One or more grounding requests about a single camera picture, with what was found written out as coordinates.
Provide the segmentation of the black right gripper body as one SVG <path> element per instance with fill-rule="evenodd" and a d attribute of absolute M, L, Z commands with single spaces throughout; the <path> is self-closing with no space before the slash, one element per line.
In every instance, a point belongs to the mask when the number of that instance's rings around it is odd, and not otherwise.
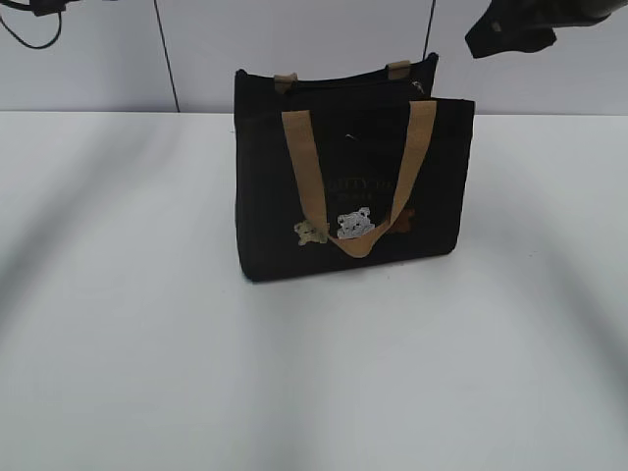
<path fill-rule="evenodd" d="M 537 53 L 555 44 L 558 28 L 596 26 L 626 6 L 627 0 L 494 0 L 465 41 L 475 59 Z"/>

